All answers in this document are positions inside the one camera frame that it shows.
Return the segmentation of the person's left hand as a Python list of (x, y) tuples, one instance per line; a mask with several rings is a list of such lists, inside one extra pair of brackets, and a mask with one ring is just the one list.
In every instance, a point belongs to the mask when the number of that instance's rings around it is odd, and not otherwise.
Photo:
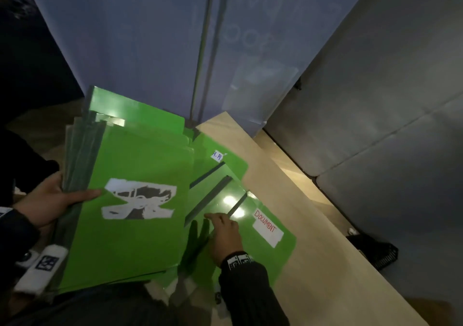
[(36, 227), (46, 226), (58, 219), (69, 206), (63, 204), (61, 171), (47, 177), (32, 192), (12, 205)]

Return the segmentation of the person's right hand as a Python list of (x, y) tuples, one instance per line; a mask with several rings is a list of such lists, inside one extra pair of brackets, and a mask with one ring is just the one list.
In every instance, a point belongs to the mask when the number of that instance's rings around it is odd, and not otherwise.
[(209, 246), (211, 258), (218, 267), (229, 254), (237, 251), (244, 251), (238, 223), (233, 220), (232, 227), (213, 227), (213, 234)]

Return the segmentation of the green folder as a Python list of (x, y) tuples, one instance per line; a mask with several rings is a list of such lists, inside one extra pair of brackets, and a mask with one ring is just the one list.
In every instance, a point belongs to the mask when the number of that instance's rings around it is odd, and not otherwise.
[(194, 150), (108, 125), (78, 210), (60, 293), (151, 274), (180, 261)]
[(228, 214), (245, 194), (241, 184), (230, 175), (204, 180), (189, 191), (188, 210), (184, 221), (181, 265), (190, 262), (206, 246), (213, 225), (206, 213)]
[(197, 130), (187, 132), (188, 145), (194, 150), (194, 167), (188, 199), (194, 199), (194, 187), (222, 163), (232, 172), (232, 178), (242, 180), (247, 169), (247, 162), (230, 149), (216, 142), (210, 136)]
[(296, 246), (296, 237), (251, 192), (224, 194), (209, 202), (197, 218), (205, 213), (228, 214), (239, 224), (246, 253), (267, 270), (273, 287)]

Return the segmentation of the stack of green folders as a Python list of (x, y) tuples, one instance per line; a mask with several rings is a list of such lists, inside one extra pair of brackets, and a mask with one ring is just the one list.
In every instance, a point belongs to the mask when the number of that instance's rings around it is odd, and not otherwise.
[(100, 121), (119, 126), (144, 127), (148, 131), (154, 130), (155, 135), (164, 132), (181, 144), (192, 143), (184, 118), (111, 91), (91, 87), (84, 99), (82, 116), (75, 117), (74, 123), (66, 126), (64, 189), (73, 189), (72, 180), (77, 178), (73, 173), (78, 156), (84, 150), (85, 133), (92, 132), (93, 124)]

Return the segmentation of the person's right forearm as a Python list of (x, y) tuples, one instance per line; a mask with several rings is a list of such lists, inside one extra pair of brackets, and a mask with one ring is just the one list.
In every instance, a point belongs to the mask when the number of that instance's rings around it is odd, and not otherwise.
[(218, 280), (233, 326), (290, 326), (262, 264), (224, 261)]

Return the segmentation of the person's left forearm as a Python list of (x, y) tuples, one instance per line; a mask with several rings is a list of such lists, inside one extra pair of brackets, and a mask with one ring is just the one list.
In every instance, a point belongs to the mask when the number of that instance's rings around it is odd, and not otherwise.
[(19, 273), (16, 265), (37, 243), (40, 231), (25, 215), (0, 206), (0, 292), (11, 286)]

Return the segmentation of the black wrist band with markers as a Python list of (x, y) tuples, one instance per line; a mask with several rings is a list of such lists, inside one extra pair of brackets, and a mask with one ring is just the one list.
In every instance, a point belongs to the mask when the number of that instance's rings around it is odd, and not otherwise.
[(226, 256), (220, 264), (223, 271), (230, 271), (242, 264), (252, 263), (254, 259), (245, 251), (237, 251)]

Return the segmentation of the green folder, red-lettered white label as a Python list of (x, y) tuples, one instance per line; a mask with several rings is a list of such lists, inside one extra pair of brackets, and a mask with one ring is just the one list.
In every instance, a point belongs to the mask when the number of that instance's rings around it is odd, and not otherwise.
[(246, 253), (267, 270), (273, 287), (296, 246), (296, 237), (251, 192), (224, 194), (209, 202), (197, 218), (205, 213), (228, 214), (239, 224)]

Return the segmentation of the green folder, small white label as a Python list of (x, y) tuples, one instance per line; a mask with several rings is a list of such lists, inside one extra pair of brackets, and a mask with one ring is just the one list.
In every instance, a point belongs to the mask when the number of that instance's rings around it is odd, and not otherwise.
[(188, 199), (194, 199), (194, 187), (222, 163), (232, 172), (232, 178), (242, 180), (247, 169), (247, 162), (230, 149), (216, 142), (210, 136), (197, 130), (187, 132), (188, 145), (194, 150), (194, 167)]

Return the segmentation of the person's dark clothing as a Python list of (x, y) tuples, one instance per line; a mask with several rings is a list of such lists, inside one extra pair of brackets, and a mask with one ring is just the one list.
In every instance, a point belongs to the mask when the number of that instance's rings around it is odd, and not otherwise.
[(35, 300), (0, 326), (211, 326), (211, 319), (200, 307), (168, 305), (142, 282), (129, 282)]

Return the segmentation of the blue-grey partition panel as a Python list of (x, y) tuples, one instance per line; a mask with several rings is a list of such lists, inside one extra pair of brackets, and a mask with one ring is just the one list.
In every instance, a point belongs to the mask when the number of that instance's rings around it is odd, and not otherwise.
[(359, 0), (207, 0), (193, 119), (257, 134)]
[(206, 0), (35, 0), (82, 91), (188, 118)]

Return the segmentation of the black mesh basket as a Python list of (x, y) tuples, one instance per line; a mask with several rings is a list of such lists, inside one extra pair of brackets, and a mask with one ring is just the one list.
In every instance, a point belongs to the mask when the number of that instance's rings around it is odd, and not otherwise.
[(348, 235), (346, 239), (377, 271), (385, 269), (398, 259), (398, 248), (389, 242), (378, 241), (365, 233)]

